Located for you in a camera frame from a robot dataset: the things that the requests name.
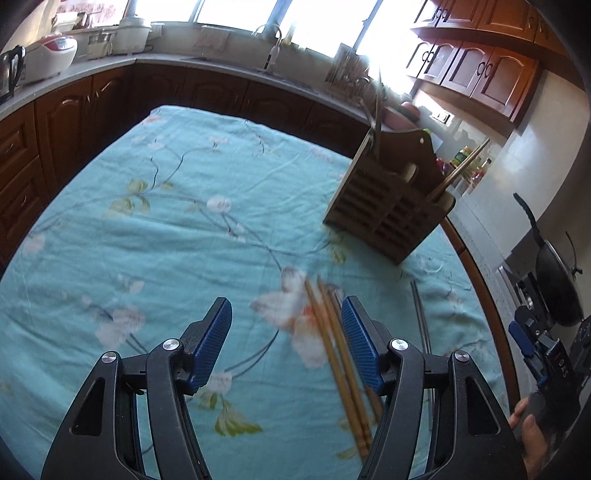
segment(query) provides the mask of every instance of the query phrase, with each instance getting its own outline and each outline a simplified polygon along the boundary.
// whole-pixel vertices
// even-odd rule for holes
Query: blue gripper pad
[[[187,394],[194,394],[209,380],[231,324],[232,304],[227,299],[219,297],[203,320],[191,324],[195,325],[195,328],[191,331],[187,328],[181,337],[185,352],[192,354]]]
[[[388,354],[388,347],[357,297],[344,300],[341,315],[359,375],[364,384],[381,396],[385,383],[379,366],[381,358]]]

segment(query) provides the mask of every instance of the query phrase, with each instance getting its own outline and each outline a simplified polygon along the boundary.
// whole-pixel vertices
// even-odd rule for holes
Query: frying pan
[[[583,271],[577,268],[576,261],[573,268],[564,263],[552,244],[542,237],[534,214],[525,200],[516,193],[513,197],[525,210],[535,243],[540,247],[535,259],[535,277],[550,316],[563,326],[576,325],[583,320],[583,308],[574,285],[574,276]]]

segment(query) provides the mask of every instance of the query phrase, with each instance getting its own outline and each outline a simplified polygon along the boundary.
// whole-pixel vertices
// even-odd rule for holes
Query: rice cooker
[[[122,18],[112,39],[113,55],[142,53],[146,47],[150,28],[150,22],[143,18]]]
[[[72,64],[77,49],[76,39],[62,34],[49,35],[30,44],[18,84],[38,82],[63,72]]]

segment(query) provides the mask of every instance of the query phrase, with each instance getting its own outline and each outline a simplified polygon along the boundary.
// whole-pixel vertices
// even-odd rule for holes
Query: silver bolt
[[[401,338],[395,338],[394,340],[392,340],[390,342],[390,346],[394,349],[394,350],[406,350],[408,348],[408,343],[405,342],[404,340],[402,340]]]
[[[180,345],[180,342],[176,338],[171,338],[171,339],[166,340],[162,344],[162,348],[164,348],[165,350],[176,350],[179,345]]]
[[[456,357],[458,362],[462,362],[465,364],[470,360],[470,355],[468,355],[464,350],[457,350],[456,353],[453,354]]]
[[[107,352],[104,353],[102,357],[100,357],[104,364],[110,364],[117,359],[117,354],[115,352]]]

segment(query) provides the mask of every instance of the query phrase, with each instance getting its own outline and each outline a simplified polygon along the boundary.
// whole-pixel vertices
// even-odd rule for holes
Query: chopstick
[[[349,425],[351,426],[351,432],[353,433],[353,438],[355,439],[357,450],[359,451],[359,456],[361,457],[362,461],[365,462],[369,455],[369,449],[363,437],[363,430],[361,429],[361,424],[355,411],[355,405],[353,405],[353,400],[349,395],[349,389],[347,387],[345,377],[343,376],[343,372],[340,370],[339,360],[336,357],[335,350],[330,341],[329,333],[326,329],[325,319],[323,318],[322,311],[320,309],[320,306],[318,305],[316,295],[314,294],[314,290],[308,278],[305,280],[304,286],[306,288],[306,293],[308,294],[308,301],[310,302],[310,307],[312,308],[312,312],[314,313],[314,317],[316,318],[318,331],[320,332],[320,337],[322,338],[322,342],[324,343],[326,356],[329,359],[330,368],[335,378],[337,389],[339,390],[340,399],[343,402],[343,407],[345,408],[347,420],[349,421]]]
[[[342,325],[341,319],[340,319],[340,308],[341,308],[340,302],[334,293],[330,296],[330,300],[331,300],[333,308],[337,314],[337,319],[339,320],[339,327],[344,334],[345,332],[343,330],[343,325]],[[364,388],[365,388],[365,395],[367,396],[367,398],[369,400],[369,404],[371,405],[371,409],[374,412],[374,422],[376,424],[378,424],[379,421],[382,419],[382,415],[384,413],[384,403],[382,402],[382,398],[378,397],[378,394],[376,392],[374,392],[371,389],[371,387],[364,385]]]
[[[462,174],[466,167],[470,163],[472,163],[472,161],[478,155],[480,155],[480,152],[482,152],[482,150],[486,148],[490,141],[490,138],[484,140],[484,142],[477,149],[475,149],[462,163],[460,163],[454,171],[452,171],[447,177],[445,177],[443,179],[443,182],[441,182],[437,187],[433,189],[433,191],[429,195],[427,195],[427,201],[436,201],[441,196],[441,194],[445,192],[445,189],[449,187],[455,181],[455,179]]]
[[[369,421],[365,411],[365,405],[363,404],[363,398],[361,398],[361,394],[359,392],[355,370],[353,370],[353,364],[351,363],[351,358],[349,356],[349,349],[345,342],[345,333],[340,325],[339,318],[335,311],[335,306],[330,300],[329,293],[326,290],[326,285],[324,285],[324,282],[320,277],[317,278],[317,284],[326,309],[330,329],[332,330],[332,334],[340,354],[340,360],[343,364],[343,369],[345,370],[345,378],[347,380],[347,384],[349,385],[349,391],[353,399],[353,405],[357,410],[357,415],[361,424],[361,430],[363,432],[363,438],[365,439],[365,443],[369,448],[373,438],[371,435],[371,429],[369,428]]]

